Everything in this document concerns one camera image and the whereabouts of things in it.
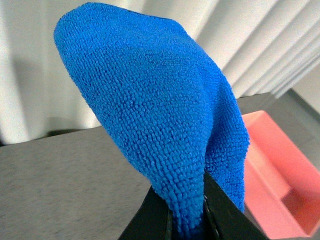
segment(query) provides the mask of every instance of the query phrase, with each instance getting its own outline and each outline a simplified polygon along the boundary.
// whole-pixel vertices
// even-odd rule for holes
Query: curtain
[[[0,0],[0,139],[100,125],[56,50],[59,18],[85,0]],[[179,22],[237,98],[280,97],[320,63],[320,0],[104,0]]]

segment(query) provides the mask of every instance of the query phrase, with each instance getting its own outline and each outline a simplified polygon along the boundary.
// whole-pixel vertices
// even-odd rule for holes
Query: cloth
[[[205,169],[244,209],[247,130],[225,76],[179,23],[86,3],[59,20],[54,41],[97,119],[167,202],[179,238],[202,237]]]

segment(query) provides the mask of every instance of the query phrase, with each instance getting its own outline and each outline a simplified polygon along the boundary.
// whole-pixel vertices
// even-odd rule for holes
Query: gray table
[[[319,126],[310,133],[291,102],[269,94],[238,102],[242,113],[267,110],[320,168]],[[0,240],[115,240],[150,187],[102,127],[0,147],[0,183]]]

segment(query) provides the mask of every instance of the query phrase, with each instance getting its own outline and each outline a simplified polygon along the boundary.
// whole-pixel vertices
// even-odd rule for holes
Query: microfiber cloth
[[[205,169],[244,210],[247,130],[222,71],[179,23],[86,3],[59,20],[54,41],[97,119],[167,202],[179,238],[201,238]]]

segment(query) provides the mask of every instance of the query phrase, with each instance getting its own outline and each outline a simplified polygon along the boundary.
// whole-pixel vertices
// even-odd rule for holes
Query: white backdrop
[[[0,137],[99,126],[53,41],[85,0],[0,0]],[[320,0],[104,0],[178,21],[222,68],[236,97],[281,96],[320,62]]]

